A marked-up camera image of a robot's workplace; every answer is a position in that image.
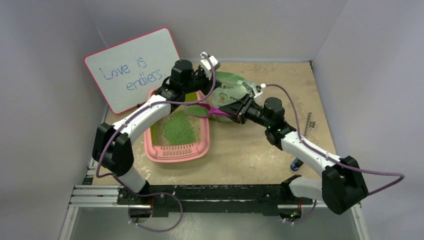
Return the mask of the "green litter bag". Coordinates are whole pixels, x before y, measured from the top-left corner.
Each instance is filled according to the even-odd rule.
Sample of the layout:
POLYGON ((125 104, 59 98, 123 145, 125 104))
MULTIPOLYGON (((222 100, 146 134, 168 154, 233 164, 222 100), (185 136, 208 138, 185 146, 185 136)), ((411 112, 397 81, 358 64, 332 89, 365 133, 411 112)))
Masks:
POLYGON ((215 75, 221 86, 215 89, 206 100, 214 108, 229 105, 248 94, 244 83, 255 84, 231 72, 217 71, 215 75))

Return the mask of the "purple plastic scoop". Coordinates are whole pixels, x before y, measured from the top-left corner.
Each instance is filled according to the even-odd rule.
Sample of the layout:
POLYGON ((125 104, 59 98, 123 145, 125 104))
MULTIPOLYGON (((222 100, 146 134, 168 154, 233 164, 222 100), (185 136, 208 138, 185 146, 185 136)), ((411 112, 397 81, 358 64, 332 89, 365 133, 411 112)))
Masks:
POLYGON ((185 114, 189 116, 193 116, 193 117, 197 117, 201 119, 208 119, 212 116, 218 116, 218 117, 231 116, 231 114, 226 113, 220 110, 219 108, 212 107, 211 105, 207 103, 200 103, 200 102, 185 106, 183 111, 185 114))

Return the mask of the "pink green litter box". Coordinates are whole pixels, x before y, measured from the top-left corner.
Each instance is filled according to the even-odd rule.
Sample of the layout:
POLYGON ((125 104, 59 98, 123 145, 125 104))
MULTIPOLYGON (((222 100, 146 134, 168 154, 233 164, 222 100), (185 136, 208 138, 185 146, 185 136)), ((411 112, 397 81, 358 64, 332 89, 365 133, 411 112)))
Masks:
MULTIPOLYGON (((184 105, 179 105, 175 112, 184 112, 184 105)), ((144 132, 144 151, 146 156, 156 163, 181 163, 191 161, 204 156, 210 147, 210 128, 209 120, 198 118, 200 120, 200 140, 184 145, 176 146, 158 146, 152 143, 152 126, 144 132)))

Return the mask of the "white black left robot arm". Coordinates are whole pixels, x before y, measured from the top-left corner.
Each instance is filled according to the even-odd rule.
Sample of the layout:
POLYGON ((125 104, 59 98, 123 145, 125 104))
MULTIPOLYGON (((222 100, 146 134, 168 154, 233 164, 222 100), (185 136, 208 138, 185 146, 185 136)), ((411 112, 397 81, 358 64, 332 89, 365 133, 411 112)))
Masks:
POLYGON ((203 53, 202 57, 197 69, 189 60, 176 61, 170 75, 143 105, 126 118, 113 124, 103 122, 96 129, 91 157, 130 190, 130 199, 138 205, 146 203, 150 193, 148 181, 134 166, 133 142, 180 105, 189 105, 187 94, 202 91, 207 98, 220 86, 216 71, 221 63, 212 55, 203 53))

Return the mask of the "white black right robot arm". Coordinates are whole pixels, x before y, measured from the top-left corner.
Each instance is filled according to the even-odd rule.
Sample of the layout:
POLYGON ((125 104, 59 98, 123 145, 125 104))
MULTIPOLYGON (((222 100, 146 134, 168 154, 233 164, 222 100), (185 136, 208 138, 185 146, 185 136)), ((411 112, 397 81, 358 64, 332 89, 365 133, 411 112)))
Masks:
POLYGON ((304 138, 285 120, 285 109, 279 98, 269 97, 264 105, 259 105, 247 94, 219 110, 235 123, 244 124, 249 120, 265 127, 264 134, 271 145, 295 156, 320 176, 319 180, 293 178, 280 191, 284 202, 292 204, 299 198, 318 200, 341 215, 369 196, 357 160, 328 153, 304 138))

